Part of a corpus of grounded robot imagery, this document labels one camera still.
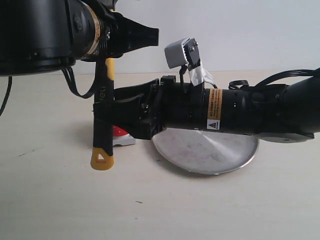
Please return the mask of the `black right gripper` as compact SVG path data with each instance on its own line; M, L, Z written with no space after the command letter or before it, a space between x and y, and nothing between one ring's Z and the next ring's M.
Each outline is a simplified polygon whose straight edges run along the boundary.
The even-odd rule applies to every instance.
M136 139L151 140L168 128L205 129L205 84L177 82L173 75L114 90L114 101L93 105L95 117Z

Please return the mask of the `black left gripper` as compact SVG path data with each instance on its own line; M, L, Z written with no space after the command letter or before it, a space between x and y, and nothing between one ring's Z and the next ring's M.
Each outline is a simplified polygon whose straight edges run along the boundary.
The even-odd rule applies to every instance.
M71 56L94 62L159 45L159 29L115 12L116 0L66 0Z

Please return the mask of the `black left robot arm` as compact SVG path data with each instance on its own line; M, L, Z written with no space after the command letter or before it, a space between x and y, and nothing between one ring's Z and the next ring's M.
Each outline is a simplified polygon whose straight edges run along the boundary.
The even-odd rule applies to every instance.
M0 74L50 73L159 44L159 29L112 11L107 0L3 0Z

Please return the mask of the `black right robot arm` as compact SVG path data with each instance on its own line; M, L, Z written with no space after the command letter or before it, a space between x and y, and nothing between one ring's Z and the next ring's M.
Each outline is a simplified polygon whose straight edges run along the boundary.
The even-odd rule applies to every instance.
M227 89L177 82L172 75L118 88L93 106L96 119L151 140L167 128L255 136L276 143L311 140L320 130L320 71L289 70L254 86Z

